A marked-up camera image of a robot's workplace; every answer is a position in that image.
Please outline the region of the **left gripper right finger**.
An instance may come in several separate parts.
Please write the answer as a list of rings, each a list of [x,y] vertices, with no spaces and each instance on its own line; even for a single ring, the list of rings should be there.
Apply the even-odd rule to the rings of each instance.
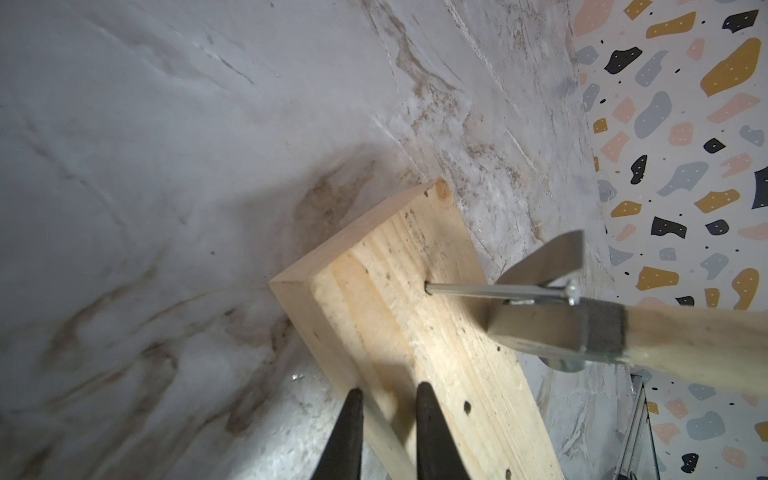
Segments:
[[[470,479],[435,391],[428,382],[421,382],[417,387],[416,433],[418,480]]]

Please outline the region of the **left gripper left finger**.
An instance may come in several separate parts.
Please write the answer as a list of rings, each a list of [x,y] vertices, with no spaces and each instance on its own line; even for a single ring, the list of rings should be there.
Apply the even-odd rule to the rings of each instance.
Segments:
[[[360,480],[364,432],[364,394],[348,392],[312,480]]]

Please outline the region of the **wooden handle claw hammer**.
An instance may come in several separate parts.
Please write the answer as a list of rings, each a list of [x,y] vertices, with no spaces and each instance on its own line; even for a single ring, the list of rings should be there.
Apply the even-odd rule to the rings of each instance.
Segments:
[[[561,371],[586,362],[665,372],[713,388],[767,393],[767,316],[690,306],[625,306],[581,298],[513,305],[492,300],[485,333]]]

